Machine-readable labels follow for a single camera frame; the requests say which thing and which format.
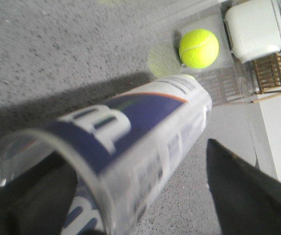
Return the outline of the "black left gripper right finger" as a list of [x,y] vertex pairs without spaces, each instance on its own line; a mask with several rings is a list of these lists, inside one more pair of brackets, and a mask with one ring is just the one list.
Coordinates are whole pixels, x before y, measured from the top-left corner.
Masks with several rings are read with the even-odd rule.
[[207,177],[224,235],[281,235],[281,182],[215,139],[207,143]]

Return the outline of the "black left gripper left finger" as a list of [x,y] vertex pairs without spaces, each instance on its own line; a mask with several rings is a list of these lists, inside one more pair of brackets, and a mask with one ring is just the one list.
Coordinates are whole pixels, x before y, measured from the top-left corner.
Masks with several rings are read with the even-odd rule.
[[52,153],[0,188],[0,235],[58,235],[77,186],[75,170]]

